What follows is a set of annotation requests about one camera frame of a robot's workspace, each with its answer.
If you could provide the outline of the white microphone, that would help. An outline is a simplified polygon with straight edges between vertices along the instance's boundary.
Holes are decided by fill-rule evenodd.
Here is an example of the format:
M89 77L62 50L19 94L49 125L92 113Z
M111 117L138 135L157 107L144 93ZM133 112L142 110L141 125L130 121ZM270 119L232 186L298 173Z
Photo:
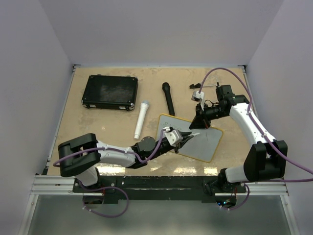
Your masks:
M138 119L137 119L137 123L136 123L136 128L134 131L134 139L135 140L138 140L140 137L148 108L149 108L149 101L147 101L147 100L142 101L140 104L140 111L139 111L139 115L138 115Z

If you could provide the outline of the aluminium table frame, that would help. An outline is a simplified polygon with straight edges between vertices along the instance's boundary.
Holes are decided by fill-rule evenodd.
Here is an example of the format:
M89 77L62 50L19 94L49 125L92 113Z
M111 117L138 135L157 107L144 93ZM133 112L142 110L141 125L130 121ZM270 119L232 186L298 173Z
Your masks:
M112 145L134 143L133 132L138 109L132 112L87 110L79 98L91 74L135 76L139 88L137 101L150 102L144 136L154 136L158 117L166 113L166 101L161 89L163 82L172 88L176 115L191 120L195 103L191 101L191 83L204 79L206 68L162 67L80 67L76 68L67 102L52 145L49 161L57 160L61 142L86 132ZM100 165L100 172L113 176L167 175L213 176L224 167L240 165L249 146L238 125L230 118L220 119L215 127L224 135L214 158L199 162L174 153L161 156L139 170ZM245 204L233 211L219 209L214 203L199 201L130 201L128 210L118 218L103 218L83 209L82 195L73 193L73 179L62 178L55 167L47 175L36 176L20 234L22 235L297 235L289 201L283 183L252 183Z

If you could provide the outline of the black microphone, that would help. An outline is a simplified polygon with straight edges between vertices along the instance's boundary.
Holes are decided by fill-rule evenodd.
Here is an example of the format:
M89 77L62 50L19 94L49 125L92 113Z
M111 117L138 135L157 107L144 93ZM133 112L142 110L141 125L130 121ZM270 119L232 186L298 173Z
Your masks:
M171 96L171 90L170 90L169 83L164 82L162 84L162 90L164 91L164 94L165 94L169 115L175 116L175 110L174 110L174 106L173 106L173 101L172 101L172 96Z

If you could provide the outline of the yellow framed whiteboard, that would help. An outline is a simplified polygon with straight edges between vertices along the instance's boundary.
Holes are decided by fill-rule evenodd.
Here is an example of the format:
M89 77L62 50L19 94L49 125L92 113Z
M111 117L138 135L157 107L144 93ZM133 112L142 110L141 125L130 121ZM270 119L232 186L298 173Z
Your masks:
M156 138L159 138L161 129L167 126L173 127L182 132L190 131L196 135L179 149L178 154L206 163L211 162L220 140L223 137L223 131L214 127L190 130L190 124L191 121L167 114L161 114L159 116Z

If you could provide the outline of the black case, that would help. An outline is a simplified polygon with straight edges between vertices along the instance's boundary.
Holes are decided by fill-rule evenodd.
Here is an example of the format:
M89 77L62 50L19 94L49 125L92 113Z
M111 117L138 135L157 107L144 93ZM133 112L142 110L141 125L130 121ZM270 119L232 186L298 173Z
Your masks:
M85 108L131 111L135 108L137 89L136 77L90 75L81 103Z

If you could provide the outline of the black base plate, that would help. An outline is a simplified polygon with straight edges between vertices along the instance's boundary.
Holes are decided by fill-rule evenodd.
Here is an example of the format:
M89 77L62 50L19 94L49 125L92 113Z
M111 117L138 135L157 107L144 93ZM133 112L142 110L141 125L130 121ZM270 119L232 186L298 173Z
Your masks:
M74 180L74 193L100 193L103 203L116 204L119 200L184 200L214 203L222 196L245 193L239 183L220 185L217 176L100 176L95 186L84 190Z

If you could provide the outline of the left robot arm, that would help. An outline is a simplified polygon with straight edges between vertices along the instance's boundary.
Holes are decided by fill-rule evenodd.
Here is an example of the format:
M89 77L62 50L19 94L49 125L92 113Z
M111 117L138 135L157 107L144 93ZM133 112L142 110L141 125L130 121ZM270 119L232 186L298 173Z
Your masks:
M130 147L118 147L98 141L93 133L85 134L58 146L59 159L53 163L62 177L75 177L90 192L101 188L96 164L119 165L138 169L169 151L176 153L193 137L192 132L163 128L158 140L144 137Z

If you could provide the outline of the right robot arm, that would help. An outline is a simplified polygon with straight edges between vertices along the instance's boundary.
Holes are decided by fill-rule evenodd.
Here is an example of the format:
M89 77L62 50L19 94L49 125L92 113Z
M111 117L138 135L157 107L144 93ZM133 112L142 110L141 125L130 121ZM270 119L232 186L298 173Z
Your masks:
M278 141L267 131L261 131L262 124L251 109L245 95L235 95L230 85L216 87L217 102L208 106L204 93L194 91L192 100L197 102L196 115L190 129L208 129L211 121L223 117L231 117L240 127L248 143L250 151L243 165L224 168L213 185L223 192L230 192L241 182L258 182L282 178L285 174L286 160L277 150L286 154L288 146Z

